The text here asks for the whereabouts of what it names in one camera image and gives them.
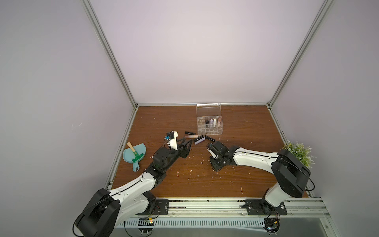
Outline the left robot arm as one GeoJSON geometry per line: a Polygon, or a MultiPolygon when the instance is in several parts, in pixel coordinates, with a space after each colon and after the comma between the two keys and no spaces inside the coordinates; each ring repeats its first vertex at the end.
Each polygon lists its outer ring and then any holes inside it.
{"type": "Polygon", "coordinates": [[[184,138],[176,145],[162,145],[153,155],[153,161],[136,179],[107,191],[99,189],[84,210],[75,219],[72,227],[81,237],[108,237],[114,228],[130,217],[154,212],[156,198],[151,193],[166,177],[166,172],[178,158],[186,158],[193,141],[184,138]]]}

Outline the small lavender lipstick tube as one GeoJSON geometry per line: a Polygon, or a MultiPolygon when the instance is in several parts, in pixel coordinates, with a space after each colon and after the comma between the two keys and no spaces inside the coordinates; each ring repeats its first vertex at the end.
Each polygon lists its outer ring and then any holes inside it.
{"type": "Polygon", "coordinates": [[[198,140],[198,141],[194,141],[194,144],[197,145],[197,144],[203,142],[204,140],[205,140],[205,138],[203,138],[203,139],[201,139],[201,140],[198,140]]]}

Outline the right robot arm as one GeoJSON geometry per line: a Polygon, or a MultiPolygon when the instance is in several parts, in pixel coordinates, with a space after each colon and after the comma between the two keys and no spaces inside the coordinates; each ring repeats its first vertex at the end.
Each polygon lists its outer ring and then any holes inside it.
{"type": "Polygon", "coordinates": [[[260,207],[266,213],[274,211],[288,198],[302,198],[306,192],[311,172],[287,149],[278,153],[264,153],[238,146],[228,148],[216,141],[209,143],[207,150],[211,154],[210,163],[215,171],[228,165],[249,166],[274,175],[276,183],[260,201],[260,207]]]}

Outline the black silver band lipstick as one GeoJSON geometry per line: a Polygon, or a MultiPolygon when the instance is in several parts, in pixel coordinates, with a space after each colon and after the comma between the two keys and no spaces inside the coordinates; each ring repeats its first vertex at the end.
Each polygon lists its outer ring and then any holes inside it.
{"type": "Polygon", "coordinates": [[[211,141],[211,142],[215,142],[216,139],[212,138],[212,137],[209,137],[209,136],[204,136],[205,139],[211,141]]]}

